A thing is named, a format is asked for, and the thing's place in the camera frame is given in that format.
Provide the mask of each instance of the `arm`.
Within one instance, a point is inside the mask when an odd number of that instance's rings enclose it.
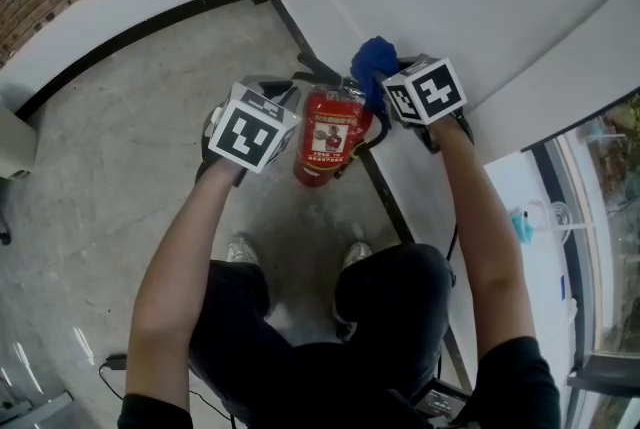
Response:
[[[198,322],[213,236],[240,167],[221,159],[195,185],[167,230],[136,297],[127,394],[189,408],[189,342]]]
[[[440,143],[453,193],[482,358],[507,340],[535,336],[520,243],[466,134],[448,117],[430,130]]]

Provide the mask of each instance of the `forearm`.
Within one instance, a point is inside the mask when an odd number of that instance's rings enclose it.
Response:
[[[188,340],[207,286],[213,237],[236,169],[220,162],[204,173],[167,230],[136,297],[132,338]]]
[[[523,277],[520,244],[509,215],[464,132],[437,134],[453,195],[460,246],[473,283]]]
[[[478,354],[533,336],[520,243],[473,145],[452,119],[431,128],[453,194],[460,247],[473,296]]]

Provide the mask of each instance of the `sneaker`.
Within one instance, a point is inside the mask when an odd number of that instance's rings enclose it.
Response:
[[[227,262],[260,265],[258,255],[249,244],[249,241],[242,235],[234,235],[231,238],[229,251],[227,252]]]
[[[349,248],[349,251],[347,251],[344,261],[342,262],[342,270],[371,255],[373,255],[373,251],[371,251],[371,247],[368,244],[356,242]]]

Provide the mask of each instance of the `black and white marker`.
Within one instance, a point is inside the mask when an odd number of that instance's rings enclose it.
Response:
[[[285,149],[300,118],[240,83],[214,112],[209,149],[260,173]]]
[[[382,82],[400,118],[428,125],[467,103],[451,61],[422,56]]]

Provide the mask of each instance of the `cable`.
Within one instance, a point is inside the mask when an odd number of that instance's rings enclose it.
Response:
[[[453,250],[456,247],[457,240],[458,240],[458,223],[456,223],[456,226],[453,229],[453,236],[451,237],[451,243],[449,244],[449,250],[447,251],[447,262],[451,262],[451,255],[453,255]],[[436,373],[436,377],[440,379],[441,374],[442,374],[442,353],[440,354],[440,358],[438,359],[438,371]]]
[[[218,415],[220,415],[222,418],[224,418],[225,420],[228,420],[229,422],[231,422],[232,425],[234,425],[233,422],[233,417],[228,417],[227,415],[225,415],[222,411],[220,411],[218,408],[216,408],[213,404],[207,402],[204,397],[202,395],[200,395],[198,392],[194,392],[193,390],[189,390],[189,392],[191,392],[193,395],[197,395],[198,397],[200,397],[200,400],[202,402],[204,402],[207,406],[209,406],[211,409],[215,410],[218,412]]]
[[[100,379],[102,379],[102,382],[107,385],[107,388],[109,390],[111,390],[111,392],[113,393],[113,395],[115,395],[118,399],[123,400],[122,396],[116,392],[113,388],[111,388],[111,385],[109,384],[109,382],[104,378],[104,376],[102,375],[102,369],[104,368],[104,363],[102,365],[100,365],[100,368],[98,369],[98,375],[100,376]]]
[[[458,223],[456,223],[453,229],[453,237],[451,237],[451,244],[449,244],[449,251],[447,251],[447,262],[451,262],[451,255],[453,255],[453,249],[456,247],[456,240],[458,239]]]
[[[105,385],[107,385],[107,388],[109,390],[111,390],[111,393],[113,393],[113,395],[115,395],[118,399],[123,400],[122,396],[111,387],[109,382],[102,375],[102,369],[104,369],[104,368],[105,368],[105,364],[103,363],[102,365],[100,365],[100,368],[98,369],[98,375],[100,376],[100,379],[102,379],[102,382]],[[205,400],[205,398],[202,395],[200,395],[198,392],[195,392],[193,390],[189,390],[189,392],[192,393],[193,395],[197,395],[198,397],[200,397],[200,400],[202,402],[204,402],[207,406],[209,406],[211,409],[215,410],[218,413],[218,415],[220,415],[225,420],[228,420],[229,422],[231,422],[231,427],[233,427],[235,429],[236,422],[235,422],[235,418],[234,417],[225,415],[222,411],[220,411],[218,408],[216,408],[213,404],[211,404],[210,402],[207,402]]]

